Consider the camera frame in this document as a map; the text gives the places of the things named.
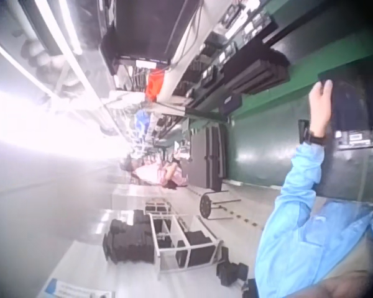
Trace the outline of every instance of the hand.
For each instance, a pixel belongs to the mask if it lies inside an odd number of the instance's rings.
[[[326,127],[331,116],[331,90],[333,82],[327,80],[322,88],[322,83],[317,82],[310,92],[310,131],[315,137],[323,138],[326,134]]]

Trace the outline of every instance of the black wristwatch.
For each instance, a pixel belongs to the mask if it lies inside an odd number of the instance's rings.
[[[308,129],[305,129],[304,131],[304,142],[311,145],[311,144],[317,144],[323,146],[325,144],[325,138],[318,138],[313,135],[311,131]]]

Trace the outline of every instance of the sign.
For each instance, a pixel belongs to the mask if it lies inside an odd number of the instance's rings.
[[[67,282],[59,281],[56,278],[51,279],[45,292],[59,298],[115,298],[115,293],[112,291],[78,287]]]

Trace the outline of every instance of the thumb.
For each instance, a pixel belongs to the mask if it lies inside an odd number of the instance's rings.
[[[321,96],[321,88],[322,88],[322,83],[316,82],[310,91],[310,97]]]
[[[323,96],[326,96],[327,98],[330,99],[332,89],[333,89],[333,82],[328,79],[325,82],[325,86],[323,87]]]

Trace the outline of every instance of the black hair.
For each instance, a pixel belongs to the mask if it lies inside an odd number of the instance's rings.
[[[172,180],[168,180],[167,183],[163,185],[164,188],[169,188],[169,189],[177,189],[177,186],[178,185]]]

